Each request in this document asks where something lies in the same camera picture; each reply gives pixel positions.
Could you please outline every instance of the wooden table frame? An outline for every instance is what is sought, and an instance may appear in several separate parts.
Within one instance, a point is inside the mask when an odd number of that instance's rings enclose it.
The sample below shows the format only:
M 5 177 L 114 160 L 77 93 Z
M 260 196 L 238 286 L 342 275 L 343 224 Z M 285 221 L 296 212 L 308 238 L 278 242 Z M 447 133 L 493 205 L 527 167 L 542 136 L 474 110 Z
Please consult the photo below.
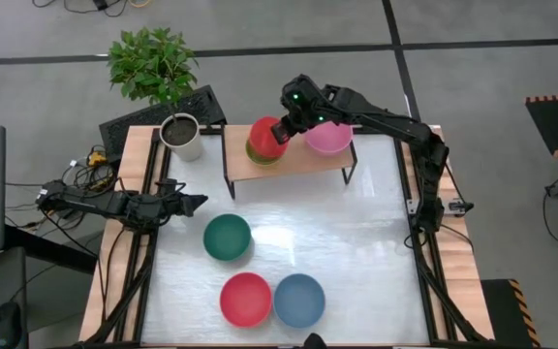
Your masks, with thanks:
M 441 129 L 438 126 L 432 127 L 434 132 L 441 135 Z M 148 155 L 150 153 L 151 140 L 155 126 L 135 126 L 129 129 L 128 138 L 122 154 L 122 161 L 118 175 L 122 178 L 127 190 L 141 190 L 145 178 L 145 172 L 148 162 Z M 208 128 L 202 131 L 203 134 L 221 134 L 220 126 Z M 164 146 L 159 145 L 157 151 L 157 158 L 152 167 L 151 180 L 154 183 L 163 166 Z M 400 166 L 400 175 L 402 176 L 402 183 L 404 187 L 404 194 L 406 199 L 418 198 L 419 191 L 413 168 L 412 157 L 409 147 L 406 144 L 396 143 L 396 153 L 398 155 L 398 164 Z M 156 185 L 151 185 L 150 193 L 157 190 Z M 439 195 L 443 199 L 453 199 L 457 197 L 457 191 L 450 178 L 450 174 L 445 171 L 440 184 Z M 443 224 L 454 228 L 456 231 L 468 236 L 464 218 L 458 217 L 445 217 Z M 103 241 L 100 251 L 100 263 L 103 268 L 104 281 L 107 270 L 107 259 L 109 252 L 113 247 L 113 242 L 121 230 L 121 224 L 114 220 L 109 220 L 105 227 Z M 436 234 L 434 246 L 426 244 L 424 252 L 426 259 L 430 266 L 433 266 L 429 252 L 437 250 L 440 255 L 440 263 L 442 272 L 445 276 L 445 284 L 450 298 L 460 309 L 466 319 L 475 327 L 475 329 L 488 338 L 493 338 L 492 326 L 490 324 L 489 315 L 485 305 L 485 299 L 481 290 L 481 283 L 475 258 L 471 246 L 462 238 L 457 237 L 451 232 L 446 232 L 446 228 L 441 228 L 441 231 Z M 109 271 L 109 288 L 107 294 L 107 314 L 109 314 L 122 296 L 124 287 L 124 280 L 126 278 L 127 269 L 130 263 L 131 247 L 133 245 L 133 234 L 125 232 L 120 240 L 113 248 L 112 261 Z M 137 257 L 136 270 L 139 269 L 143 257 L 147 251 L 148 236 L 142 237 L 139 244 L 139 254 Z M 99 280 L 99 273 L 94 272 L 94 279 L 83 317 L 79 340 L 85 340 L 91 336 L 101 325 L 103 302 L 101 297 L 101 286 Z M 432 293 L 423 292 L 426 286 L 422 286 L 421 295 L 424 301 L 424 310 L 426 322 L 428 323 L 428 331 L 430 341 L 433 338 L 438 339 L 451 339 L 448 331 L 448 323 L 445 320 L 444 311 L 438 301 L 437 297 Z M 131 301 L 126 313 L 126 322 L 123 327 L 122 340 L 140 341 L 140 332 L 142 327 L 141 321 L 138 320 L 139 315 L 139 292 Z M 108 341 L 113 340 L 113 333 L 108 338 Z

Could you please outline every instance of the green leaves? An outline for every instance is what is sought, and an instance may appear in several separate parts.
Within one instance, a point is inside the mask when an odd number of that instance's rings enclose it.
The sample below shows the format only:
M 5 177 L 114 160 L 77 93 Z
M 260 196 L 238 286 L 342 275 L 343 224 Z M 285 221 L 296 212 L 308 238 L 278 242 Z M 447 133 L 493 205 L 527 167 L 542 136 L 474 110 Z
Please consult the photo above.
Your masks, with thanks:
M 131 32 L 125 32 L 125 31 L 122 30 L 122 32 L 120 33 L 120 39 L 122 39 L 124 44 L 126 44 L 128 46 L 132 46 L 132 45 L 135 44 L 135 37 L 133 36 L 133 33 L 131 33 Z
M 128 82 L 122 85 L 120 92 L 122 92 L 122 97 L 126 97 L 127 94 L 131 93 L 135 89 L 135 82 L 133 80 L 129 80 Z
M 169 28 L 138 33 L 122 31 L 121 42 L 109 49 L 110 82 L 120 83 L 122 96 L 147 98 L 153 103 L 177 103 L 197 83 L 189 61 L 195 54 L 186 48 L 182 33 L 170 35 Z

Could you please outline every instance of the red bowl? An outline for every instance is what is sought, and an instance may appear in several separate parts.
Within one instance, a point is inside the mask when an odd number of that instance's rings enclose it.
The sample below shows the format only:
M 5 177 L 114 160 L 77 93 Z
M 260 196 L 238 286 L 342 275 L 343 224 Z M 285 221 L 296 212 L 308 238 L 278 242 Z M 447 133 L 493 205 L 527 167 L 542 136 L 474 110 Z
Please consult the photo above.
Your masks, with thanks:
M 278 118 L 265 116 L 251 126 L 249 144 L 262 157 L 278 158 L 288 148 L 288 143 L 279 144 L 270 131 L 270 127 L 277 122 L 280 122 Z
M 221 291 L 221 312 L 230 324 L 251 328 L 261 324 L 272 309 L 268 283 L 252 272 L 234 275 Z

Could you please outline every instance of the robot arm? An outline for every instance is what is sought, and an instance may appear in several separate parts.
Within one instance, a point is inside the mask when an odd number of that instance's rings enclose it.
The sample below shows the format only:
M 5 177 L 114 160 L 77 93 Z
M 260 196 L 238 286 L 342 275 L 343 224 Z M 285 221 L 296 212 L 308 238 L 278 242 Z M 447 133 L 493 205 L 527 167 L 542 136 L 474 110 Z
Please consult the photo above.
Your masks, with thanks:
M 420 201 L 417 214 L 412 218 L 413 225 L 429 232 L 439 230 L 445 209 L 438 197 L 438 188 L 449 149 L 428 125 L 375 107 L 350 88 L 326 85 L 321 90 L 304 75 L 283 87 L 281 104 L 288 110 L 288 115 L 272 127 L 279 143 L 327 121 L 359 124 L 407 143 L 416 155 L 415 169 L 421 180 Z
M 192 217 L 193 212 L 208 199 L 205 195 L 182 194 L 184 183 L 174 179 L 158 182 L 156 195 L 137 191 L 94 192 L 66 185 L 61 180 L 43 186 L 36 199 L 43 211 L 71 208 L 120 221 L 124 227 L 139 234 L 149 233 L 170 219 L 172 215 Z

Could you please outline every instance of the wooden shelf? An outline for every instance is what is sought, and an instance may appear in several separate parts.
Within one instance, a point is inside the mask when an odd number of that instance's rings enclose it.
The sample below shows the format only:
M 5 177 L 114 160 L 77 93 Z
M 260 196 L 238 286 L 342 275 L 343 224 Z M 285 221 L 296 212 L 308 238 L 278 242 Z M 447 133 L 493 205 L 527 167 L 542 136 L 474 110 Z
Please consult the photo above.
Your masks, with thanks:
M 260 166 L 252 162 L 246 153 L 245 145 L 250 129 L 251 125 L 226 125 L 224 128 L 223 146 L 227 182 L 340 170 L 357 164 L 353 144 L 335 156 L 323 156 L 307 145 L 303 135 L 296 135 L 292 137 L 286 153 L 278 162 L 269 166 Z

